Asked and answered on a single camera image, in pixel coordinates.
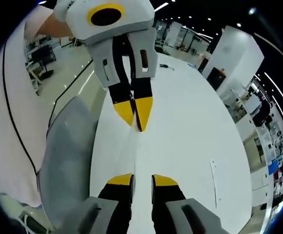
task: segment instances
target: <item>white partition wall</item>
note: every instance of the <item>white partition wall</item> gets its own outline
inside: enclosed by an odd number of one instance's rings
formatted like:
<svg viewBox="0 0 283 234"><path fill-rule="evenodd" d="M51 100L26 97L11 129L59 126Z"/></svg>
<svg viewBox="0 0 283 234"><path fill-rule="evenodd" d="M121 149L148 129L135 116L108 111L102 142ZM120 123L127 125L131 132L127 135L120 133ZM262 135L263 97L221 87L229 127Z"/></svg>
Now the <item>white partition wall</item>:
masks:
<svg viewBox="0 0 283 234"><path fill-rule="evenodd" d="M172 23L170 30L167 33L167 36L166 36L166 39L165 39L165 42L169 46L174 47L174 45L177 41L177 38L178 38L178 34L180 33L181 27L182 27L182 25L177 23L177 22Z"/></svg>
<svg viewBox="0 0 283 234"><path fill-rule="evenodd" d="M221 99L226 99L231 88L246 87L250 83L263 59L264 55L251 35L226 26L203 76L207 78L213 67L224 69L226 79L218 88L217 94Z"/></svg>

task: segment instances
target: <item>white table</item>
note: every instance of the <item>white table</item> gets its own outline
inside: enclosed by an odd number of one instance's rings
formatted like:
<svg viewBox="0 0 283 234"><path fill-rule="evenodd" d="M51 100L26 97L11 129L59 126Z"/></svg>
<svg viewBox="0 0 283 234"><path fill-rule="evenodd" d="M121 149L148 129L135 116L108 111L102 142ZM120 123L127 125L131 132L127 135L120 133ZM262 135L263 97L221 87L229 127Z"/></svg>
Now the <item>white table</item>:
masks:
<svg viewBox="0 0 283 234"><path fill-rule="evenodd" d="M145 132L129 127L106 95L94 143L90 195L98 196L113 176L134 173L128 233L153 234L151 175L169 176L186 198L201 202L221 218L223 228L237 234L250 219L252 202L250 170L238 130L196 69L162 54L159 63L175 71L157 69Z"/></svg>

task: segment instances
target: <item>chair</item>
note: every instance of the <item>chair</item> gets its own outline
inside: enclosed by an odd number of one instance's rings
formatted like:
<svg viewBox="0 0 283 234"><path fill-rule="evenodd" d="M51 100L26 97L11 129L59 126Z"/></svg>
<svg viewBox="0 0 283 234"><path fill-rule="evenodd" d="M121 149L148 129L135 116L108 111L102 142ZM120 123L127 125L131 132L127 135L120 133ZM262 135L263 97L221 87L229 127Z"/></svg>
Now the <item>chair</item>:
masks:
<svg viewBox="0 0 283 234"><path fill-rule="evenodd" d="M97 123L98 118L74 97L49 129L38 185L45 214L56 227L61 226L71 209L89 197Z"/></svg>

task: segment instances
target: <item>white fabric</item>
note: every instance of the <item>white fabric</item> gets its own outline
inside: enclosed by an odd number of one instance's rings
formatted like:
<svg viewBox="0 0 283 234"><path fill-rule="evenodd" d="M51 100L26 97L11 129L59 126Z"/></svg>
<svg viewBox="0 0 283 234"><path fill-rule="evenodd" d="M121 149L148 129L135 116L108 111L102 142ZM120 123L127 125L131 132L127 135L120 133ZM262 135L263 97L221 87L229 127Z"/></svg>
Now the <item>white fabric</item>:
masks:
<svg viewBox="0 0 283 234"><path fill-rule="evenodd" d="M5 80L11 112L37 171L44 159L48 116L26 71L23 45L24 36L33 39L51 14L52 10L42 6L33 10L7 41L5 53ZM37 207L41 204L37 177L8 114L2 81L2 58L3 49L0 52L0 193Z"/></svg>

